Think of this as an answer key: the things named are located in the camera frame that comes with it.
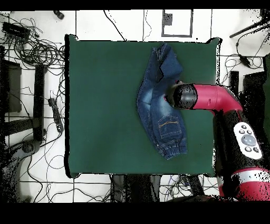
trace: black metal bar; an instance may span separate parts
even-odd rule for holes
[[[4,63],[5,48],[0,46],[0,153],[5,146],[5,112],[7,107],[7,71]]]
[[[5,136],[12,135],[15,133],[23,132],[31,128],[38,128],[40,126],[40,120],[38,118],[33,119],[20,119],[4,124]]]
[[[188,182],[194,196],[205,195],[204,189],[201,186],[200,179],[197,175],[187,176]]]
[[[239,35],[239,34],[241,34],[241,33],[244,33],[244,32],[246,32],[246,31],[248,31],[248,30],[251,30],[251,29],[256,28],[257,26],[263,25],[263,24],[264,24],[264,22],[262,22],[262,21],[259,21],[259,22],[257,22],[257,23],[254,23],[253,25],[248,26],[247,28],[244,28],[244,29],[242,29],[242,30],[240,30],[240,31],[238,31],[238,32],[236,32],[236,33],[234,33],[234,34],[232,34],[232,35],[230,36],[230,38],[234,38],[235,36],[237,36],[237,35]]]
[[[234,95],[238,96],[239,71],[230,72],[229,85],[232,87],[232,92],[234,93]]]
[[[44,76],[46,67],[43,64],[35,66],[35,89],[34,89],[34,109],[33,117],[40,122],[39,127],[33,128],[34,140],[42,141],[43,139],[43,115],[44,115]]]

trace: green table surface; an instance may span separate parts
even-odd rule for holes
[[[161,42],[78,41],[69,36],[69,169],[71,173],[213,173],[213,115],[180,110],[188,153],[171,160],[153,147],[137,112],[137,93],[151,48]],[[186,83],[216,82],[217,46],[168,42]]]

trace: blue jeans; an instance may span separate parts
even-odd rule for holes
[[[166,89],[179,80],[182,66],[171,46],[152,48],[137,97],[138,113],[149,139],[167,160],[187,153],[186,129],[179,109],[164,99]]]

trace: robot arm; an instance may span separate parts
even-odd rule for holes
[[[214,114],[220,196],[270,200],[270,174],[260,166],[262,150],[232,92],[222,86],[177,83],[167,90],[166,100],[175,108],[204,109]]]

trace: jeans pocket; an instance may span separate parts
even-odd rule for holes
[[[165,115],[158,121],[161,138],[179,135],[182,133],[178,117]]]

